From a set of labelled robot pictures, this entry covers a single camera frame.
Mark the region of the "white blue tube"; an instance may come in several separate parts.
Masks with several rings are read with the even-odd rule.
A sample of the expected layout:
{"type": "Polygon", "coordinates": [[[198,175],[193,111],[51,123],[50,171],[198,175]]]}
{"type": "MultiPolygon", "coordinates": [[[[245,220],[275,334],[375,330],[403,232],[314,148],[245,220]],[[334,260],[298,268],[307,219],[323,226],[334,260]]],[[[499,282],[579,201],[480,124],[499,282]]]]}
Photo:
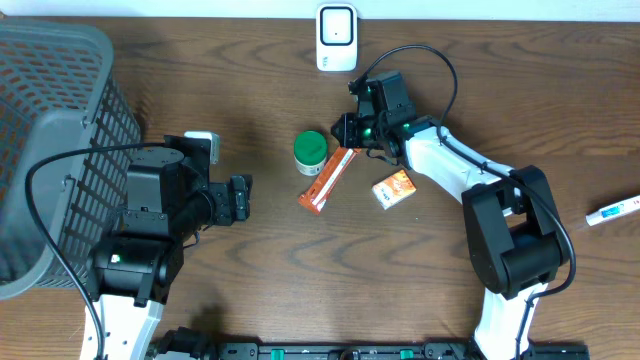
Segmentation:
{"type": "Polygon", "coordinates": [[[613,219],[626,216],[639,210],[640,196],[634,196],[598,209],[585,216],[589,226],[595,226],[613,219]]]}

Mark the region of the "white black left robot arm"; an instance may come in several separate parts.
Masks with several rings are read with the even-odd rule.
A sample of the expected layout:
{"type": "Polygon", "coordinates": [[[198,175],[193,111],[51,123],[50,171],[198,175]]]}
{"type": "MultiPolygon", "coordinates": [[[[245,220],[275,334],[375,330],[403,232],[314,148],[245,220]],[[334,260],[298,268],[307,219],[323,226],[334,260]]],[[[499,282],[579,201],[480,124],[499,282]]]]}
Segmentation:
{"type": "Polygon", "coordinates": [[[85,312],[96,314],[100,326],[85,328],[81,358],[216,358],[205,337],[186,329],[169,332],[155,349],[149,345],[188,239],[250,216],[250,176],[221,183],[209,177],[219,147],[217,134],[187,131],[134,151],[126,201],[114,208],[88,255],[92,304],[85,312]]]}

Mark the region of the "small orange white box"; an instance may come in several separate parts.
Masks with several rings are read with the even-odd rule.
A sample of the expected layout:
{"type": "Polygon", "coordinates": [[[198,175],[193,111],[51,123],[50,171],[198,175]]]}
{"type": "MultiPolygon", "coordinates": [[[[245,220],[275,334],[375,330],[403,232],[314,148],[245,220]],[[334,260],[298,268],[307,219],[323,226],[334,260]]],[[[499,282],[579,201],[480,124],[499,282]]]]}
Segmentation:
{"type": "Polygon", "coordinates": [[[405,170],[399,170],[372,187],[372,192],[384,210],[387,210],[417,191],[405,170]]]}

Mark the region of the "orange snack bar wrapper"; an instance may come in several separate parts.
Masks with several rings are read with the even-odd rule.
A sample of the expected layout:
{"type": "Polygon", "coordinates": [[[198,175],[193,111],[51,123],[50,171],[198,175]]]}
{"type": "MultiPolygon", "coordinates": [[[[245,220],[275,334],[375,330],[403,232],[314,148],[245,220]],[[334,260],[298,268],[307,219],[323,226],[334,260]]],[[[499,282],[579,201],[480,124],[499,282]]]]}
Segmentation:
{"type": "Polygon", "coordinates": [[[338,147],[311,187],[298,197],[298,203],[319,215],[344,171],[360,152],[360,149],[338,147]]]}

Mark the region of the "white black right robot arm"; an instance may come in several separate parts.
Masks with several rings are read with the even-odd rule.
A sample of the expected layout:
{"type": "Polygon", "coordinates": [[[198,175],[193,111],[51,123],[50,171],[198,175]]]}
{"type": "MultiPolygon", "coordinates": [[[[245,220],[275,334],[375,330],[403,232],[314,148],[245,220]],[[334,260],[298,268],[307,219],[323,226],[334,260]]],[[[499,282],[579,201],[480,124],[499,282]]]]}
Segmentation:
{"type": "Polygon", "coordinates": [[[422,174],[463,208],[472,267],[485,287],[470,355],[522,359],[537,302],[564,291],[576,255],[544,173],[489,160],[453,137],[443,120],[418,116],[402,75],[361,75],[348,85],[357,110],[331,133],[346,148],[422,174]]]}

